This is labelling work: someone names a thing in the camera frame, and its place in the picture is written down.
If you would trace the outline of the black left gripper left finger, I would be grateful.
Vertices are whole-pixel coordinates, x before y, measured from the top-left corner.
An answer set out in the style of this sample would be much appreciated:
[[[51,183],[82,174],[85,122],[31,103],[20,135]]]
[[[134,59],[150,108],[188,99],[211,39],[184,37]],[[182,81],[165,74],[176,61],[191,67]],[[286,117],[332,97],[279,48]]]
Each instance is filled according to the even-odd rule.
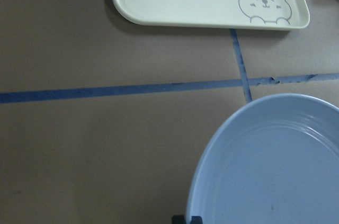
[[[184,215],[174,215],[172,216],[172,224],[186,224]]]

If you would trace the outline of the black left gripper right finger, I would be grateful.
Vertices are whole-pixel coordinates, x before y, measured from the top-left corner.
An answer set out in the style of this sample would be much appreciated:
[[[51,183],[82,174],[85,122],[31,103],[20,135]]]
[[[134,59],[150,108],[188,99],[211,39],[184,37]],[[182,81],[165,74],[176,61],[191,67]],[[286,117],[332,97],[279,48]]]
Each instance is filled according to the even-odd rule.
[[[201,216],[192,216],[190,224],[203,224],[203,220]]]

